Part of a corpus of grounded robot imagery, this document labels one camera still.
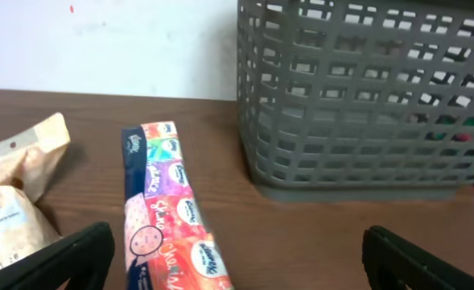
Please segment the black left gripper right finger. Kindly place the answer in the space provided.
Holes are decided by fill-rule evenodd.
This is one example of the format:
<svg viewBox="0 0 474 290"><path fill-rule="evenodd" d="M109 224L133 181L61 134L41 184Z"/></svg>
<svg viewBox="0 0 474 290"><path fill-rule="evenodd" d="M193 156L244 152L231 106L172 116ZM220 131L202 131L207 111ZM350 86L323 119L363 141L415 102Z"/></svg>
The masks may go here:
<svg viewBox="0 0 474 290"><path fill-rule="evenodd" d="M474 276L382 226L364 232L362 263L372 290L474 290Z"/></svg>

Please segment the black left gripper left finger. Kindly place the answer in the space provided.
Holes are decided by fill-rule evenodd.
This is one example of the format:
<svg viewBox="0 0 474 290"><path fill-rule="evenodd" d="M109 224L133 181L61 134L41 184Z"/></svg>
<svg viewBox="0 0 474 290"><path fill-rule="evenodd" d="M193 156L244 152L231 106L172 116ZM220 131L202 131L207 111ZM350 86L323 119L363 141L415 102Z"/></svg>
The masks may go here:
<svg viewBox="0 0 474 290"><path fill-rule="evenodd" d="M96 222L0 270L0 290L102 289L114 252L109 223Z"/></svg>

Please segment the beige paper snack bag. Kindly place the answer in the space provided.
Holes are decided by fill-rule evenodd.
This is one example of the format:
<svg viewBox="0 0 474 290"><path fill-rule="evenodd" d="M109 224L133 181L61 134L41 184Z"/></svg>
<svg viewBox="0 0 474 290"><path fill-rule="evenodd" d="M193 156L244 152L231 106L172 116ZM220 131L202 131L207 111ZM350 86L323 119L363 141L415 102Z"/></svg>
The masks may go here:
<svg viewBox="0 0 474 290"><path fill-rule="evenodd" d="M35 203L69 144L61 113L0 142L0 270L60 239Z"/></svg>

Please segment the grey plastic lattice basket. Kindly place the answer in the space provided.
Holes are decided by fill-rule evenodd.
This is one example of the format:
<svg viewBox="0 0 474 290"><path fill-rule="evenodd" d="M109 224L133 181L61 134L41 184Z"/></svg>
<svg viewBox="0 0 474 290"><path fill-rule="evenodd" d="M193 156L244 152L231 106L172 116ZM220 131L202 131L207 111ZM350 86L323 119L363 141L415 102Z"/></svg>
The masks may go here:
<svg viewBox="0 0 474 290"><path fill-rule="evenodd" d="M474 1L240 1L237 85L266 197L430 200L474 184Z"/></svg>

